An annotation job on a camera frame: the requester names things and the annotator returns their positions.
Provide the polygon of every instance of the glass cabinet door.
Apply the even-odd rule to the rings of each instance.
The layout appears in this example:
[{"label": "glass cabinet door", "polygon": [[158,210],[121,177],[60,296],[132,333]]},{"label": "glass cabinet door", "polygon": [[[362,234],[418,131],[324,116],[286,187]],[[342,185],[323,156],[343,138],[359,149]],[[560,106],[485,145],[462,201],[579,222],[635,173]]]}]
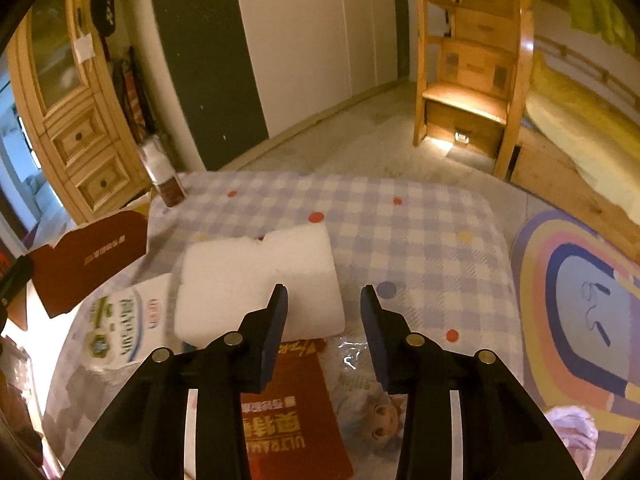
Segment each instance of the glass cabinet door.
[{"label": "glass cabinet door", "polygon": [[31,9],[33,63],[47,109],[81,84],[66,9],[66,0],[36,0]]}]

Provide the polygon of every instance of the black bag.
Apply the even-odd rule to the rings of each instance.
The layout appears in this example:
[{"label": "black bag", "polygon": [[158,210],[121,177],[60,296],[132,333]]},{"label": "black bag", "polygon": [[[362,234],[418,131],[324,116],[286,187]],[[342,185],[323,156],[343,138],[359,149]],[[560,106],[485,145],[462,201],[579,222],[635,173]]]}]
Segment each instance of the black bag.
[{"label": "black bag", "polygon": [[102,37],[109,37],[116,30],[114,0],[91,0],[90,7],[95,28]]}]

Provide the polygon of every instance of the white wardrobe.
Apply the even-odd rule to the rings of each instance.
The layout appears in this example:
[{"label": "white wardrobe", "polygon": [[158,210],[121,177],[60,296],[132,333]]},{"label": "white wardrobe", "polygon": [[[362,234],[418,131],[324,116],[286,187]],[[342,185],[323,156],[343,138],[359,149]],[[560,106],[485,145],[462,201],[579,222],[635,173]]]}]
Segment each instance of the white wardrobe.
[{"label": "white wardrobe", "polygon": [[239,0],[269,136],[398,78],[395,0]]}]

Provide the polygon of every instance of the blue dot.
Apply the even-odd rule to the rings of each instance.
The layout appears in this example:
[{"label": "blue dot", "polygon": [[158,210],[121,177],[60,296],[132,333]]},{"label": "blue dot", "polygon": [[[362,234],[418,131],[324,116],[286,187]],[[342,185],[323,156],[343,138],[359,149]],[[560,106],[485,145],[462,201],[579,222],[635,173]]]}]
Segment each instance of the blue dot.
[{"label": "blue dot", "polygon": [[396,295],[398,288],[394,282],[380,282],[376,287],[376,292],[383,300],[390,300]]}]

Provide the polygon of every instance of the white milk carton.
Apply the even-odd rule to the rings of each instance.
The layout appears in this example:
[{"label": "white milk carton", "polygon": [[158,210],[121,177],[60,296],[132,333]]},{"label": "white milk carton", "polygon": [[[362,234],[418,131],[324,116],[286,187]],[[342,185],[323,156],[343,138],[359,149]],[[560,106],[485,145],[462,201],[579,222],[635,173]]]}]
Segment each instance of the white milk carton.
[{"label": "white milk carton", "polygon": [[86,316],[84,364],[120,368],[143,361],[160,346],[173,348],[166,326],[170,282],[171,274],[163,274],[94,301]]}]

